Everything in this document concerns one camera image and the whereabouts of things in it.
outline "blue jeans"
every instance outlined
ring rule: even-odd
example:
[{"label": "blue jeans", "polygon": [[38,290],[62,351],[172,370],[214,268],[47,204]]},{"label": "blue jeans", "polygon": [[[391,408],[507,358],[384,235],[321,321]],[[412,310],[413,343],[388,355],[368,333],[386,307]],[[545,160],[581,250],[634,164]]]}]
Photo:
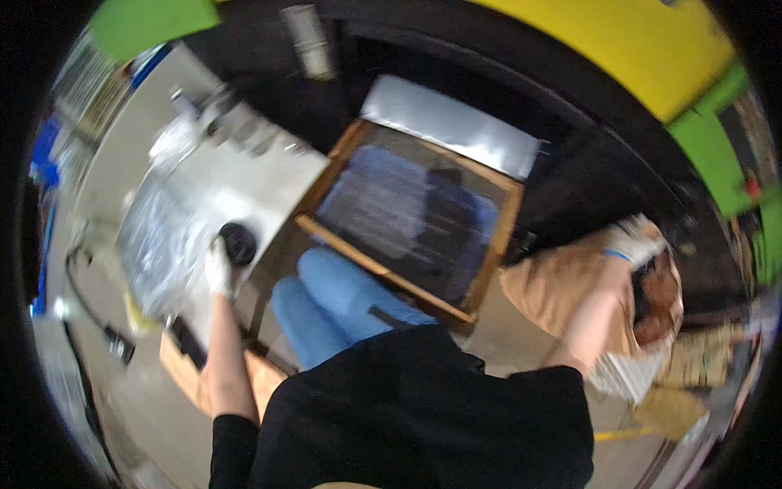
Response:
[{"label": "blue jeans", "polygon": [[392,327],[379,315],[408,325],[437,323],[432,316],[391,294],[367,272],[325,248],[304,253],[298,271],[298,277],[285,277],[274,286],[271,310],[304,370],[362,340],[390,331]]}]

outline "yellow panel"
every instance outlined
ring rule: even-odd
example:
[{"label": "yellow panel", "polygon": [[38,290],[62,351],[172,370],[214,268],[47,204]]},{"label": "yellow panel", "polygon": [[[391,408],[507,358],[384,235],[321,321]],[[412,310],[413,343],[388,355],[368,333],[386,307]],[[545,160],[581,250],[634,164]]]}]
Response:
[{"label": "yellow panel", "polygon": [[717,79],[733,46],[700,0],[471,0],[567,44],[669,123]]}]

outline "black sleeve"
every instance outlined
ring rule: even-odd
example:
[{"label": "black sleeve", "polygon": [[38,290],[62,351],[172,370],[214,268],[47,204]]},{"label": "black sleeve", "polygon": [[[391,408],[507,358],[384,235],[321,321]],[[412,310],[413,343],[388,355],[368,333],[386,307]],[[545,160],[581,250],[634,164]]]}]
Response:
[{"label": "black sleeve", "polygon": [[210,489],[247,487],[258,440],[258,426],[237,415],[220,415],[212,424]]}]

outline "person's left hand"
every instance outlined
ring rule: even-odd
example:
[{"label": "person's left hand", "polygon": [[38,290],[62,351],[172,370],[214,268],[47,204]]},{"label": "person's left hand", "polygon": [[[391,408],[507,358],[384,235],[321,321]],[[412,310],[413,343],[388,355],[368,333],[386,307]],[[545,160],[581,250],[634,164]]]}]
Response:
[{"label": "person's left hand", "polygon": [[209,291],[234,300],[233,270],[222,236],[215,236],[209,243],[203,262]]}]

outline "gloved hand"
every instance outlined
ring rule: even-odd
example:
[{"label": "gloved hand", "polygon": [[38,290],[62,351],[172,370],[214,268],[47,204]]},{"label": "gloved hand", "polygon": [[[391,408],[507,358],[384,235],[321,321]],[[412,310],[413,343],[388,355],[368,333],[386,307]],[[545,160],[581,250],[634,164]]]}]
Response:
[{"label": "gloved hand", "polygon": [[603,254],[624,258],[637,270],[665,247],[660,231],[653,228],[650,233],[649,224],[646,216],[637,214],[611,225]]},{"label": "gloved hand", "polygon": [[222,236],[216,236],[209,243],[203,263],[209,291],[219,293],[228,300],[234,300],[233,270]]}]

